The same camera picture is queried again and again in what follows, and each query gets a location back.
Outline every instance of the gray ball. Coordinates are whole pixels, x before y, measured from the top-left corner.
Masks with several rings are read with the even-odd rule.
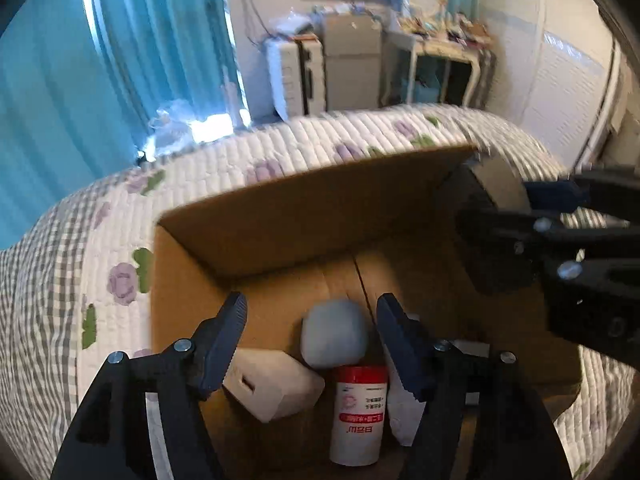
[[[364,357],[368,342],[367,319],[350,300],[317,304],[302,322],[302,357],[312,368],[354,365]]]

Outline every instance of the bed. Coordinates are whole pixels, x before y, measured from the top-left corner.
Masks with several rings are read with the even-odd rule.
[[[76,192],[0,252],[0,434],[34,480],[49,477],[66,428],[106,356],[150,352],[148,268],[155,220],[176,206],[285,174],[431,144],[474,142],[525,180],[564,171],[519,128],[468,108],[416,105],[297,118],[161,158]],[[570,227],[604,227],[581,210]],[[138,276],[139,287],[130,278]],[[556,429],[576,478],[632,405],[632,368],[580,348],[582,387]]]

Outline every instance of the purple flower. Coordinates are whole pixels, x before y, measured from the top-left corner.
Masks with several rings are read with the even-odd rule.
[[[116,303],[128,305],[136,299],[138,275],[131,264],[117,264],[109,272],[107,291],[113,294]]]
[[[364,152],[351,142],[336,144],[335,153],[338,155],[336,157],[338,162],[343,160],[360,160],[361,158],[364,158]]]
[[[260,160],[249,168],[246,172],[246,182],[247,184],[255,184],[281,176],[284,176],[282,166],[277,160],[270,158],[269,160]]]
[[[102,223],[102,221],[105,218],[107,218],[107,216],[109,216],[110,212],[111,212],[111,204],[109,202],[104,202],[100,206],[100,209],[98,209],[98,211],[95,214],[94,229],[97,228],[98,225],[100,225]]]
[[[406,121],[396,121],[394,123],[394,128],[409,140],[414,140],[415,137],[418,136],[418,130]]]
[[[145,189],[149,177],[145,174],[137,173],[127,179],[127,192],[130,194],[139,193]]]
[[[140,350],[136,350],[133,353],[133,359],[135,359],[136,357],[144,357],[147,355],[151,355],[153,352],[151,351],[151,348],[143,348]]]

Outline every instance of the red cap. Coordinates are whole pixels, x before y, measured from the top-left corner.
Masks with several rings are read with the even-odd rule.
[[[341,366],[336,370],[336,380],[339,383],[384,384],[386,378],[384,366]]]

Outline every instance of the white bottle with red cap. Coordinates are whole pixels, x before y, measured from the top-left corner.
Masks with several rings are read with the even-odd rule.
[[[337,395],[329,458],[347,466],[378,461],[385,425],[387,373],[383,366],[337,369]]]

